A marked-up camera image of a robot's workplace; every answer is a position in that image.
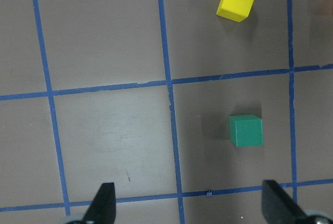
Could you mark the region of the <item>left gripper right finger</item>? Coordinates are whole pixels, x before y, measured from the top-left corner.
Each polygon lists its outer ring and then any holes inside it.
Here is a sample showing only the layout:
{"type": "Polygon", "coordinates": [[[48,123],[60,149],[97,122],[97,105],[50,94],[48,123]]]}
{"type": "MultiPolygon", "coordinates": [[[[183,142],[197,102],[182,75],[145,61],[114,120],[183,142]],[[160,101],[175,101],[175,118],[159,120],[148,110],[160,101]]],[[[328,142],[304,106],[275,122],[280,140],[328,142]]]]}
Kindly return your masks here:
{"type": "Polygon", "coordinates": [[[275,180],[262,181],[261,211],[269,224],[312,223],[312,217],[275,180]]]}

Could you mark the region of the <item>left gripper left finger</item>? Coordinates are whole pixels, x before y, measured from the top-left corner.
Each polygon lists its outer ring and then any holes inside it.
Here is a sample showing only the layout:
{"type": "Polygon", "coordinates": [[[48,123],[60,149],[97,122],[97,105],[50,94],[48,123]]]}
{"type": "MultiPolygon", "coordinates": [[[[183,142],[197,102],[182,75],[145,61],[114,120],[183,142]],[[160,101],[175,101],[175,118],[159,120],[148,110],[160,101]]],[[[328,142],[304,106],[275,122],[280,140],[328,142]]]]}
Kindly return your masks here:
{"type": "Polygon", "coordinates": [[[103,183],[83,216],[82,223],[109,223],[116,220],[116,194],[113,182],[103,183]]]}

